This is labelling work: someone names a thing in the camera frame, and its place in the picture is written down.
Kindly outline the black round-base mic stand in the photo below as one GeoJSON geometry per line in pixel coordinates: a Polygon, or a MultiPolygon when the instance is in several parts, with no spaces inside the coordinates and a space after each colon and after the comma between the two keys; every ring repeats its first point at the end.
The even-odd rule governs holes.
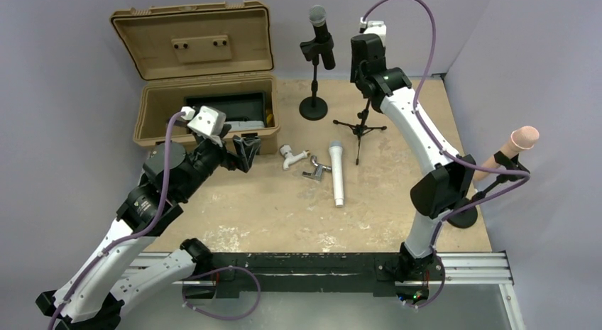
{"type": "Polygon", "coordinates": [[[299,105],[301,117],[309,121],[318,121],[323,119],[328,112],[328,106],[325,100],[317,96],[318,80],[317,67],[319,59],[324,55],[332,55],[334,41],[329,36],[323,43],[319,43],[317,38],[307,42],[300,43],[300,49],[305,56],[306,61],[310,61],[313,65],[313,78],[311,82],[311,95],[304,98],[299,105]]]}

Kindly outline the black microphone silver grille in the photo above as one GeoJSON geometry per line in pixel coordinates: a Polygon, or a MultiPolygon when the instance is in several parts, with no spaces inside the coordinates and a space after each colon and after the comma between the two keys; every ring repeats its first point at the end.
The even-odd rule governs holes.
{"type": "Polygon", "coordinates": [[[323,51],[321,51],[320,54],[322,56],[324,68],[326,70],[333,70],[336,66],[333,53],[334,41],[327,28],[327,14],[325,8],[320,5],[314,5],[309,10],[308,17],[314,28],[314,41],[323,46],[323,51]]]}

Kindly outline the white microphone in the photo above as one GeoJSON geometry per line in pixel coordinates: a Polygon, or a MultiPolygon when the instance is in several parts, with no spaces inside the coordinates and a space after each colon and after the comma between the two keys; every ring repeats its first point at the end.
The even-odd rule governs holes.
{"type": "Polygon", "coordinates": [[[329,155],[331,158],[331,173],[333,181],[333,195],[335,207],[344,206],[344,180],[342,155],[343,147],[340,141],[332,141],[329,145],[329,155]]]}

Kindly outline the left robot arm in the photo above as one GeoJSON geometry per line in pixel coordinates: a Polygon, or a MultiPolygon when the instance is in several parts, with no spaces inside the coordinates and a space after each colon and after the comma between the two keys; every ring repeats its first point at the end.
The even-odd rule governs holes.
{"type": "Polygon", "coordinates": [[[196,238],[136,275],[124,272],[182,214],[182,205],[218,167],[248,172],[261,148],[257,136],[233,138],[234,150],[197,137],[192,151],[176,142],[154,147],[143,175],[118,208],[98,248],[58,290],[42,292],[35,303],[50,318],[50,329],[115,329],[127,312],[178,280],[209,278],[217,285],[233,274],[218,268],[212,252],[196,238]]]}

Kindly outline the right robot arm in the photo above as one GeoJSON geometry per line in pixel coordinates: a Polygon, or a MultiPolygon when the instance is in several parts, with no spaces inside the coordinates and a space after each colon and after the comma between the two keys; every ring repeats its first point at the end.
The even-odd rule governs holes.
{"type": "Polygon", "coordinates": [[[474,170],[471,155],[449,145],[420,104],[399,67],[388,68],[385,47],[373,33],[351,38],[351,79],[373,109],[388,117],[415,155],[422,179],[410,190],[416,210],[410,233],[400,246],[397,271],[408,278],[423,273],[434,260],[434,244],[443,218],[465,200],[474,170]]]}

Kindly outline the black tripod mic stand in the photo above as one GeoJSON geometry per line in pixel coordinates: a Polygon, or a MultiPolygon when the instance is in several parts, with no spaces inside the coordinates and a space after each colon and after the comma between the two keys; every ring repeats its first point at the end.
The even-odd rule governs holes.
{"type": "Polygon", "coordinates": [[[365,108],[357,113],[357,117],[359,119],[359,123],[352,125],[350,123],[341,122],[339,120],[334,119],[332,121],[335,125],[347,126],[351,129],[352,133],[356,136],[358,145],[357,145],[357,154],[355,165],[359,165],[360,162],[360,152],[361,152],[361,140],[362,138],[370,133],[371,131],[385,131],[387,126],[367,126],[366,122],[368,119],[369,111],[371,107],[371,100],[367,99],[365,108]]]}

